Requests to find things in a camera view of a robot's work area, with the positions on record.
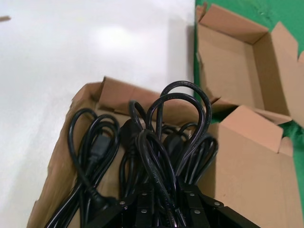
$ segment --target open cardboard box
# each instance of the open cardboard box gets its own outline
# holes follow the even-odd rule
[[[262,25],[212,4],[196,8],[200,81],[218,109],[253,108],[274,123],[304,127],[304,52],[279,22]]]
[[[88,107],[98,114],[111,113],[123,125],[129,119],[129,100],[137,100],[147,110],[158,97],[158,93],[110,78],[85,85],[73,98],[66,115],[49,162],[45,185],[27,227],[44,227],[73,188],[76,171],[66,136],[77,110]],[[197,110],[187,102],[171,100],[164,105],[164,122],[181,126],[197,119]],[[78,120],[74,131],[76,149],[90,122],[85,115]],[[292,145],[288,144],[288,139],[281,142],[282,129],[246,106],[240,106],[223,122],[210,126],[209,132],[218,138],[219,152],[216,163],[199,182],[202,192],[263,228],[303,227]],[[118,168],[122,155],[120,148],[98,187],[105,196],[118,196]],[[79,227],[78,214],[69,227]]]
[[[292,144],[276,124],[291,120],[304,126],[298,101],[303,98],[304,55],[296,58],[297,43],[282,24],[267,29],[223,8],[197,8],[202,89],[220,99],[213,110],[236,108],[224,121],[210,126],[219,141],[216,162],[199,182],[203,193],[215,197],[263,228],[302,228],[303,217],[292,158]],[[128,102],[145,110],[159,97],[145,89],[105,78],[85,85],[73,98],[48,166],[48,176],[28,220],[28,228],[42,228],[75,182],[76,171],[67,148],[67,129],[83,107],[111,113],[120,125],[129,118]],[[197,121],[190,104],[165,103],[163,120],[172,125]],[[82,116],[75,127],[76,149],[91,120]],[[119,152],[99,191],[118,196]],[[78,214],[69,227],[78,228]]]

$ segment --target green surface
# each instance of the green surface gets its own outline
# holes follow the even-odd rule
[[[196,0],[196,5],[201,5],[203,2],[203,0]],[[281,21],[298,41],[298,53],[304,50],[304,0],[210,0],[207,2],[209,6],[211,3],[215,3],[262,24],[270,30],[274,28],[277,22]],[[194,82],[198,85],[200,84],[199,79],[199,65],[195,58]],[[226,115],[227,112],[214,115],[212,121],[221,121]],[[304,129],[293,121],[282,124],[281,127],[284,129],[284,136],[290,137],[294,144],[294,165],[304,215]]]

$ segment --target power cord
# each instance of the power cord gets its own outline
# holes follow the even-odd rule
[[[93,121],[82,138],[78,155],[74,147],[74,128],[83,114]],[[45,228],[67,228],[76,211],[80,209],[80,227],[94,217],[94,213],[116,203],[115,198],[104,197],[96,190],[119,148],[119,123],[111,115],[97,116],[84,108],[73,116],[68,131],[68,148],[77,170],[76,184],[67,199],[54,212]]]
[[[179,86],[191,88],[199,94],[206,111],[190,95],[169,94],[172,89]],[[163,126],[163,104],[172,99],[182,99],[193,104],[199,113],[198,122],[187,123],[179,130],[173,126]],[[156,129],[154,129],[152,116],[156,109]],[[131,119],[121,128],[121,140],[128,142],[123,144],[127,152],[120,167],[121,197],[132,193],[126,190],[128,183],[134,189],[137,184],[150,182],[154,185],[155,198],[158,199],[154,206],[153,226],[185,227],[187,224],[179,209],[177,177],[182,178],[185,183],[197,184],[217,154],[217,141],[206,133],[212,117],[210,101],[195,84],[178,81],[169,84],[163,90],[160,98],[151,105],[147,113],[138,102],[130,101],[129,114]],[[194,132],[188,136],[185,131],[190,127],[194,128]],[[161,138],[164,134],[167,137],[162,143]],[[127,163],[129,171],[126,180],[124,170]]]

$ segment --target wire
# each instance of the wire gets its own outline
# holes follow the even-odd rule
[[[203,106],[190,95],[169,92],[179,86],[193,89],[200,95]],[[174,126],[162,125],[163,104],[172,99],[182,99],[190,102],[197,109],[197,123],[186,123],[179,130]],[[152,117],[157,110],[156,129],[152,125]],[[168,85],[145,113],[136,101],[130,101],[128,120],[121,128],[121,140],[125,155],[120,166],[121,196],[130,194],[127,183],[138,185],[149,181],[156,190],[154,226],[185,227],[184,216],[179,210],[177,177],[186,183],[196,183],[214,160],[218,151],[217,142],[206,131],[210,125],[212,112],[211,104],[206,94],[196,85],[178,81]],[[189,137],[186,129],[194,127]],[[161,142],[163,134],[167,137]],[[128,175],[125,175],[126,165],[129,164]]]
[[[84,114],[90,114],[93,121],[81,141],[79,153],[76,153],[74,128],[79,117]],[[68,227],[78,208],[80,227],[83,228],[91,218],[91,211],[105,209],[113,204],[114,199],[103,197],[96,187],[117,154],[118,134],[119,123],[111,115],[97,116],[89,108],[75,113],[69,125],[67,141],[70,157],[77,170],[77,181],[68,198],[57,208],[45,228]]]

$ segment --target box flap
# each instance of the box flap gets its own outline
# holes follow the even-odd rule
[[[215,136],[220,142],[215,198],[262,228],[303,228],[292,157],[222,124]]]
[[[254,44],[268,32],[268,28],[215,4],[199,23],[249,44]]]
[[[288,115],[278,114],[269,112],[266,110],[261,110],[255,108],[254,111],[264,117],[265,119],[268,119],[269,121],[273,122],[276,125],[284,124],[286,122],[292,121],[292,118]]]
[[[221,123],[238,134],[278,153],[283,129],[242,105]]]
[[[304,127],[304,106],[301,105],[304,98],[303,56],[298,61],[298,43],[282,23],[276,25],[271,36],[290,116]]]
[[[303,214],[294,160],[289,155],[279,153],[285,213],[288,228],[303,228]]]

